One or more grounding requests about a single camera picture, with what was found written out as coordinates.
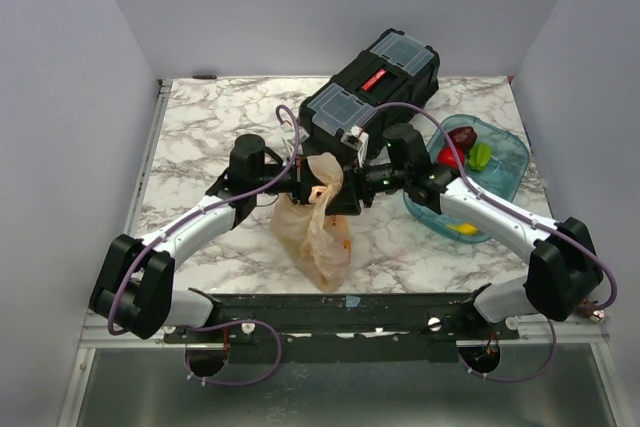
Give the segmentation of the peach plastic bag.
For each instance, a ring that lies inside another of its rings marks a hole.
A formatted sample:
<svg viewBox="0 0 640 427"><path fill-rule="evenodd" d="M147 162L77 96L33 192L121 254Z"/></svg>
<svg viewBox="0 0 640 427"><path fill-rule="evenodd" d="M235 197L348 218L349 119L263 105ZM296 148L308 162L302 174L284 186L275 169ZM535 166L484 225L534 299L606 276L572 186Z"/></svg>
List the peach plastic bag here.
<svg viewBox="0 0 640 427"><path fill-rule="evenodd" d="M297 205L284 194L272 211L269 229L290 260L319 290L333 292L346 278L351 263L348 219L327 213L343 184L342 168L325 152L308 158L311 173L320 181Z"/></svg>

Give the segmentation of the red fake apple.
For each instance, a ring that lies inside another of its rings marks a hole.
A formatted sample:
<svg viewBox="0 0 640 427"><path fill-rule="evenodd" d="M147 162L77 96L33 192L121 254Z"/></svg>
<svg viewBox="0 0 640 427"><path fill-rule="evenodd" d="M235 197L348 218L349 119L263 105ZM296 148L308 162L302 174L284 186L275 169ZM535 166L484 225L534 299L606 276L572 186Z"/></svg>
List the red fake apple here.
<svg viewBox="0 0 640 427"><path fill-rule="evenodd" d="M454 169L465 165L465 154L458 147L444 147L440 150L436 157L436 162L440 165L446 165Z"/></svg>

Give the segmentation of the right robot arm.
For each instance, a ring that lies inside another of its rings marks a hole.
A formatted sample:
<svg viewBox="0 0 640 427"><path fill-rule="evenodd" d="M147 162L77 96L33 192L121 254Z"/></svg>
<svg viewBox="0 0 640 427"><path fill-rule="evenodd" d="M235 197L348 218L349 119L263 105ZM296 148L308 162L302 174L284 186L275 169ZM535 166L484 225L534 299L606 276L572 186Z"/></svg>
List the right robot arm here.
<svg viewBox="0 0 640 427"><path fill-rule="evenodd" d="M481 188L463 169L432 162L422 135L407 123L387 129L383 140L389 163L349 162L331 208L339 214L359 214L372 205L376 194L401 190L436 214L470 222L528 266L525 276L489 284L472 295L471 307L459 317L467 336L483 338L511 316L539 313L564 321L601 284L605 270L581 221L536 215Z"/></svg>

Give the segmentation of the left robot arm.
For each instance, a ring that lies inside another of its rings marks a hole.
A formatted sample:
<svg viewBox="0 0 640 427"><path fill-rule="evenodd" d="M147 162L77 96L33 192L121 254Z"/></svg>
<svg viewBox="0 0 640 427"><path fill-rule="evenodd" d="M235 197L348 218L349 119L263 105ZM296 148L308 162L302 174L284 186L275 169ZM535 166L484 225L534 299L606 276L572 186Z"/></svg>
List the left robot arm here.
<svg viewBox="0 0 640 427"><path fill-rule="evenodd" d="M238 137L229 165L188 212L142 238L122 234L108 248L89 308L108 322L111 334L147 339L163 327L186 327L201 342L222 327L214 300L174 287L179 266L214 238L239 226L261 193L288 194L306 202L320 185L302 156L283 161L262 137Z"/></svg>

